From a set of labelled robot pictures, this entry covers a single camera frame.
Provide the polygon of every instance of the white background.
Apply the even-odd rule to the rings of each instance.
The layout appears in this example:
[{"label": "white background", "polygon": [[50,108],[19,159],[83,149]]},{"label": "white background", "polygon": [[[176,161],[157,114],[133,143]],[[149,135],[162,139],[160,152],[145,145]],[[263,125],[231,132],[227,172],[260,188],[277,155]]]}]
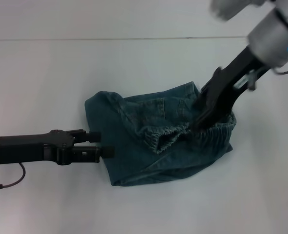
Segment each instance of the white background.
[{"label": "white background", "polygon": [[[202,87],[270,9],[224,24],[206,0],[0,2],[0,136],[87,130],[98,91]],[[288,234],[288,76],[257,86],[234,106],[234,150],[188,179],[122,188],[103,163],[25,163],[0,190],[0,234]],[[0,165],[0,183],[20,176]]]}]

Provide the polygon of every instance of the denim jeans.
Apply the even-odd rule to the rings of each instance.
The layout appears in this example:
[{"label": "denim jeans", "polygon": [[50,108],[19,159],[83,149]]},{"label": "denim jeans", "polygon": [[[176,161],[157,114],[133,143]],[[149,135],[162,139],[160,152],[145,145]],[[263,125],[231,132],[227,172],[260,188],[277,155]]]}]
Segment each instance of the denim jeans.
[{"label": "denim jeans", "polygon": [[233,113],[206,132],[190,132],[189,124],[199,114],[192,107],[198,94],[190,82],[128,98],[99,92],[85,102],[90,130],[101,132],[102,145],[115,147],[115,157],[104,159],[112,185],[187,178],[232,150]]}]

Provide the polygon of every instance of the jeans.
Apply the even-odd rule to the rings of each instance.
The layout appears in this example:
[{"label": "jeans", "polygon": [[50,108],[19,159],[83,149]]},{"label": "jeans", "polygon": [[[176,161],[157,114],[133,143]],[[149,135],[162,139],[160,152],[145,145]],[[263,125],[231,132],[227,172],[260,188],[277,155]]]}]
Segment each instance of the jeans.
[{"label": "jeans", "polygon": [[198,95],[190,82],[128,98],[99,92],[85,102],[90,130],[101,132],[102,145],[115,147],[115,157],[104,159],[112,185],[187,178],[232,150],[233,113],[205,132],[190,132],[190,123],[200,114],[192,107]]}]

